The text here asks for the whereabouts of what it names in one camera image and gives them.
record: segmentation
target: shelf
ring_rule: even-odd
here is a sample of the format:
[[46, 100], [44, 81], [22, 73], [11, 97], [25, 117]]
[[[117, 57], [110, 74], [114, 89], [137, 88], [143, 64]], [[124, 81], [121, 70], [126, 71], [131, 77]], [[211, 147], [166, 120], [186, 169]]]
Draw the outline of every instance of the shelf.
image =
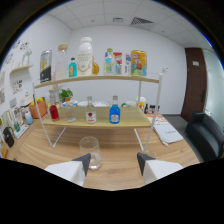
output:
[[75, 107], [76, 121], [68, 123], [65, 119], [65, 108], [59, 108], [60, 120], [52, 121], [49, 115], [43, 120], [44, 125], [54, 125], [68, 128], [88, 129], [128, 129], [128, 128], [150, 128], [151, 123], [138, 107], [121, 107], [121, 120], [118, 124], [109, 122], [110, 107], [96, 107], [97, 121], [95, 124], [87, 124], [85, 119], [85, 107]]
[[35, 86], [35, 89], [38, 89], [44, 86], [59, 84], [59, 83], [87, 81], [87, 80], [126, 80], [126, 81], [131, 80], [131, 81], [159, 83], [159, 80], [149, 79], [149, 78], [141, 77], [141, 76], [95, 76], [95, 75], [92, 75], [92, 76], [83, 76], [83, 77], [68, 78], [68, 79], [57, 80], [57, 81], [43, 82], [40, 85]]
[[10, 74], [12, 74], [14, 72], [18, 72], [18, 71], [24, 70], [24, 69], [28, 69], [28, 68], [30, 68], [32, 66], [33, 65], [27, 65], [27, 66], [22, 66], [22, 67], [14, 68], [14, 69], [12, 69], [12, 71], [10, 72]]

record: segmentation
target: door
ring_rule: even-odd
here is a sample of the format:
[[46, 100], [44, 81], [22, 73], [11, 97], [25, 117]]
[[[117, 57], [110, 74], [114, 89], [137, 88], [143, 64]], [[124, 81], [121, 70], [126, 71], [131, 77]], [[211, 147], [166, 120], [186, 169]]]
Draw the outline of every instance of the door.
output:
[[187, 60], [187, 86], [181, 117], [189, 121], [191, 114], [204, 110], [207, 74], [201, 48], [185, 48]]

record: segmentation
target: white wall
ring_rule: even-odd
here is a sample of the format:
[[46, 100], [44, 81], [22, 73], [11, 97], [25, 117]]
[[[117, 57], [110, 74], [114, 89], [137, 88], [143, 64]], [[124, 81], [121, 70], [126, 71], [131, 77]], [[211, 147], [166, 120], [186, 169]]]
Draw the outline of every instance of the white wall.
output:
[[224, 71], [218, 57], [211, 51], [203, 50], [207, 68], [207, 97], [205, 112], [224, 129]]
[[[78, 29], [73, 32], [56, 18], [45, 15], [33, 23], [19, 39], [22, 42], [29, 42], [32, 49], [31, 61], [34, 66], [29, 70], [10, 75], [11, 64], [1, 68], [6, 71], [5, 87], [6, 101], [0, 105], [0, 115], [9, 108], [9, 101], [14, 97], [20, 105], [21, 98], [25, 92], [33, 94], [32, 81], [37, 80], [39, 84], [40, 56], [42, 51], [51, 49], [53, 51], [52, 70], [55, 70], [55, 57], [57, 47], [61, 43], [68, 43], [69, 58], [78, 55], [80, 39], [90, 36], [93, 39], [92, 46], [95, 62], [100, 67], [99, 75], [103, 75], [103, 61], [107, 48], [112, 47], [114, 51], [123, 53], [123, 74], [125, 65], [125, 54], [132, 50], [143, 50], [147, 53], [148, 73], [162, 72], [162, 67], [168, 68], [164, 74], [160, 99], [160, 112], [164, 114], [180, 114], [185, 89], [186, 89], [186, 57], [184, 48], [173, 41], [158, 34], [146, 30], [121, 27], [121, 26], [96, 26]], [[15, 58], [20, 60], [22, 53], [18, 50], [11, 50]], [[148, 75], [157, 79], [157, 75]], [[23, 80], [23, 91], [12, 94], [11, 83], [16, 79]], [[113, 95], [119, 96], [119, 104], [131, 100], [135, 101], [138, 95], [138, 82], [133, 81], [86, 81], [66, 84], [74, 93], [73, 99], [78, 101], [86, 100], [88, 95], [93, 96], [94, 101], [105, 100], [111, 103]], [[50, 87], [37, 90], [37, 96], [44, 96]], [[157, 84], [143, 83], [142, 96], [146, 97], [147, 103], [155, 104]]]
[[[125, 55], [132, 50], [142, 50], [147, 53], [148, 73], [162, 72], [162, 67], [168, 68], [163, 76], [160, 100], [160, 112], [164, 114], [180, 114], [186, 89], [186, 56], [184, 48], [173, 41], [153, 32], [134, 27], [95, 26], [78, 29], [72, 32], [69, 42], [69, 58], [77, 59], [80, 39], [92, 37], [94, 60], [100, 67], [99, 75], [103, 75], [104, 55], [107, 48], [114, 52], [122, 52], [123, 75], [125, 74]], [[147, 77], [158, 79], [158, 75]], [[66, 86], [71, 88], [74, 98], [86, 100], [88, 95], [93, 101], [105, 100], [112, 102], [112, 96], [118, 95], [119, 104], [128, 100], [135, 101], [138, 95], [138, 82], [133, 81], [85, 81], [73, 82]], [[142, 96], [149, 104], [155, 104], [157, 84], [143, 83]]]
[[[5, 102], [0, 104], [0, 115], [9, 109], [9, 101], [16, 97], [17, 105], [20, 106], [20, 100], [25, 96], [25, 93], [33, 94], [32, 81], [36, 81], [35, 84], [40, 84], [40, 57], [44, 50], [50, 49], [53, 52], [52, 68], [55, 67], [55, 53], [57, 47], [61, 43], [68, 43], [71, 36], [71, 30], [65, 26], [58, 19], [52, 16], [45, 15], [35, 21], [30, 27], [23, 32], [18, 38], [21, 43], [28, 42], [29, 48], [32, 50], [30, 61], [33, 63], [33, 67], [22, 70], [13, 74], [10, 74], [12, 69], [12, 62], [10, 64], [2, 66], [1, 72], [5, 71]], [[24, 51], [20, 51], [19, 47], [11, 49], [9, 53], [14, 53], [13, 58], [18, 62], [22, 59]], [[23, 80], [23, 91], [13, 94], [11, 83], [16, 80]], [[44, 96], [45, 92], [48, 92], [50, 87], [37, 89], [37, 96]]]

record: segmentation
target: black chair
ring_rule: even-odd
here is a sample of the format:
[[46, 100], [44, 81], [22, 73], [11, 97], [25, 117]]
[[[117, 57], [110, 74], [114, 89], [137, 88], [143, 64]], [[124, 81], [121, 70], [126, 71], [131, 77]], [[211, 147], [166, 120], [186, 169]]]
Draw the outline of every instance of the black chair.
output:
[[206, 113], [192, 113], [185, 133], [205, 162], [222, 158], [224, 150], [223, 131]]

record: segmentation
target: table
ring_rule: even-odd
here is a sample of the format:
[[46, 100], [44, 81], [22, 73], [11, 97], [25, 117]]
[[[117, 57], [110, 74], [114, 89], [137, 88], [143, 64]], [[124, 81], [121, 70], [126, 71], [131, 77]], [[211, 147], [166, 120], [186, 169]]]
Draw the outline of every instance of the table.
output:
[[[142, 152], [133, 129], [76, 129], [67, 128], [55, 148], [52, 148], [44, 134], [39, 120], [36, 120], [30, 133], [24, 136], [9, 159], [31, 164], [41, 169], [48, 165], [71, 161], [80, 157], [79, 141], [88, 135], [99, 141], [102, 164], [98, 170], [88, 170], [83, 187], [101, 190], [124, 190], [144, 186], [137, 152]], [[47, 126], [50, 138], [55, 141], [63, 128]], [[144, 143], [149, 128], [138, 128], [139, 137]], [[164, 146], [153, 131], [148, 149], [157, 153], [158, 160], [180, 163], [183, 167], [199, 163], [196, 155], [185, 140]]]

